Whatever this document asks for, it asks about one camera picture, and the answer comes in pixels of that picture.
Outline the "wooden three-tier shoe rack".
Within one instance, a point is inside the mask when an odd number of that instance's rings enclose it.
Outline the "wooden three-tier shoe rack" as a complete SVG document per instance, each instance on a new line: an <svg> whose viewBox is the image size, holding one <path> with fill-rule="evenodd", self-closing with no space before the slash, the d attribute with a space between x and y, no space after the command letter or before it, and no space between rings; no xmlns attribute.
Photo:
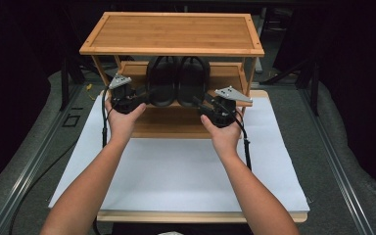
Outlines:
<svg viewBox="0 0 376 235"><path fill-rule="evenodd" d="M118 72L131 77L134 87L144 83L147 64L123 62L123 55L219 57L211 63L209 93L231 86L246 96L252 94L254 75L245 73L245 62L264 56L249 14L217 13L106 12L79 53L92 57L106 84L100 58L114 57Z"/></svg>

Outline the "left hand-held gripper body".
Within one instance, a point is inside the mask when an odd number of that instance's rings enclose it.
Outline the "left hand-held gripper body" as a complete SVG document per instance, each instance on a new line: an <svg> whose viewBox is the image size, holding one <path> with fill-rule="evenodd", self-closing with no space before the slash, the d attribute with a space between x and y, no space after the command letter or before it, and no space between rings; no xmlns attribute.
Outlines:
<svg viewBox="0 0 376 235"><path fill-rule="evenodd" d="M109 85L112 107L118 113L129 114L141 104L131 81L130 77L116 74Z"/></svg>

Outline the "black metal stand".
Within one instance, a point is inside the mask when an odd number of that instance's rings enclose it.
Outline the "black metal stand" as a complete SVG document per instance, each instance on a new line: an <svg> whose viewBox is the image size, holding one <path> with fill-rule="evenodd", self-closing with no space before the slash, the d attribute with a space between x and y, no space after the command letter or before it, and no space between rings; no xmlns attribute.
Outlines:
<svg viewBox="0 0 376 235"><path fill-rule="evenodd" d="M75 84L82 84L85 80L81 68L99 74L97 67L81 56L68 55L63 57L61 63L61 111L63 111L70 102L70 79L72 79Z"/></svg>
<svg viewBox="0 0 376 235"><path fill-rule="evenodd" d="M318 87L319 87L319 64L314 58L304 59L289 69L273 76L267 81L261 82L260 85L273 85L285 78L294 71L299 71L295 86L298 89L308 88L309 106L312 112L318 115Z"/></svg>

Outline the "person's right hand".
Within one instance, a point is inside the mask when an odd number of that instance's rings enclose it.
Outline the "person's right hand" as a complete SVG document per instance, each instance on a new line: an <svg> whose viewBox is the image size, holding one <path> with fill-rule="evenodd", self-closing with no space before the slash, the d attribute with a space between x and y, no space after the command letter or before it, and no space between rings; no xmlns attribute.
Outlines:
<svg viewBox="0 0 376 235"><path fill-rule="evenodd" d="M218 128L205 115L201 115L201 122L211 135L213 147L222 160L237 156L237 145L241 135L241 129L237 123Z"/></svg>

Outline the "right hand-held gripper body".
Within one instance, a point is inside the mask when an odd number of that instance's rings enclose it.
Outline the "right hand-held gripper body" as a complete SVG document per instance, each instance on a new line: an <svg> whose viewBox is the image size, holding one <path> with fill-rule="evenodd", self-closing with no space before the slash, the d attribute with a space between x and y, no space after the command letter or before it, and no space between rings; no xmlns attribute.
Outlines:
<svg viewBox="0 0 376 235"><path fill-rule="evenodd" d="M219 128L226 127L233 122L242 125L241 121L237 119L237 102L240 101L252 104L253 99L232 86L215 89L214 93L215 95L213 97L215 98L215 103L208 103L205 100L205 95L203 100L204 104L211 109L209 111L199 109L199 113L207 116L212 124Z"/></svg>

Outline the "person's dark clothing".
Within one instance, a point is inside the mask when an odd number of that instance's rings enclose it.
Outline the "person's dark clothing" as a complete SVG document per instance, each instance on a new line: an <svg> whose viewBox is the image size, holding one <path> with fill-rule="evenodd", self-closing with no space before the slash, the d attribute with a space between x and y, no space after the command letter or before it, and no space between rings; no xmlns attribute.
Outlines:
<svg viewBox="0 0 376 235"><path fill-rule="evenodd" d="M231 223L125 223L113 225L112 235L254 235L248 224Z"/></svg>

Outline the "person's left hand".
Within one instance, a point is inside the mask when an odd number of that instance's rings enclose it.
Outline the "person's left hand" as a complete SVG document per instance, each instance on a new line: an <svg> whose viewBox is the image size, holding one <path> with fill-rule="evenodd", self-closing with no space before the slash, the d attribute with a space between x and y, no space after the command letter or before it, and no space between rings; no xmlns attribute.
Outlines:
<svg viewBox="0 0 376 235"><path fill-rule="evenodd" d="M118 113L111 104L111 99L105 101L105 108L109 112L108 123L111 137L109 145L125 147L131 138L136 120L145 112L146 104L140 104L129 114Z"/></svg>

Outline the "black slipper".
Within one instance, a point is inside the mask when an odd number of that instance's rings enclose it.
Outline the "black slipper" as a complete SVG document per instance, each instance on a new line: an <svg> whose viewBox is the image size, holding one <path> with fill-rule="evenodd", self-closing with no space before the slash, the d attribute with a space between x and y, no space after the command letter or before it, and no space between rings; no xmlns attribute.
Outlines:
<svg viewBox="0 0 376 235"><path fill-rule="evenodd" d="M179 58L158 56L152 58L146 69L146 88L150 103L156 107L167 107L173 103L176 92Z"/></svg>
<svg viewBox="0 0 376 235"><path fill-rule="evenodd" d="M200 101L209 89L210 63L196 56L185 56L181 59L177 78L177 102L183 107L193 107L194 97Z"/></svg>

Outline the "white table mat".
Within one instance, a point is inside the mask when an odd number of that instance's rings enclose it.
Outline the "white table mat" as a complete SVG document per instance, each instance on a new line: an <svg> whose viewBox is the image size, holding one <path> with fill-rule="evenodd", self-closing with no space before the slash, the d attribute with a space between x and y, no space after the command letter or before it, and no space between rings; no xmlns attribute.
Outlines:
<svg viewBox="0 0 376 235"><path fill-rule="evenodd" d="M288 212L308 212L306 196L283 142L270 100L246 109L252 173ZM239 212L209 139L133 138L101 206L103 211Z"/></svg>

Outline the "small yellow tag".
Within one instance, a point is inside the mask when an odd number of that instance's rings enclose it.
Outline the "small yellow tag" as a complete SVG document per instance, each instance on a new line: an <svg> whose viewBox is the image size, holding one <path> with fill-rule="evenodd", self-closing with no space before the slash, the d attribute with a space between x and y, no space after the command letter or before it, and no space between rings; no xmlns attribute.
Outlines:
<svg viewBox="0 0 376 235"><path fill-rule="evenodd" d="M91 94L91 89L93 87L93 84L89 83L85 86L85 91L87 96L90 98L90 100L95 101L95 97Z"/></svg>

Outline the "grey metal floor rail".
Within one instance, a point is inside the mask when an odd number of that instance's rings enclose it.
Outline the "grey metal floor rail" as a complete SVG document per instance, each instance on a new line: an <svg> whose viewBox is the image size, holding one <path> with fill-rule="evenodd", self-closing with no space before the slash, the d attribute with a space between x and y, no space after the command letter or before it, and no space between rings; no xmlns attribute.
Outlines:
<svg viewBox="0 0 376 235"><path fill-rule="evenodd" d="M306 110L315 126L315 129L320 136L322 144L327 153L327 162L330 165L331 171L337 182L339 190L344 198L345 204L351 214L354 225L359 235L375 235L372 226L360 204L360 201L353 189L350 180L339 160L339 157L333 147L333 144L323 126L320 117L318 117L310 105L310 97L306 90L299 90L299 94L305 104Z"/></svg>
<svg viewBox="0 0 376 235"><path fill-rule="evenodd" d="M0 172L0 235L39 233L48 204L93 102L83 85L50 95L18 150Z"/></svg>

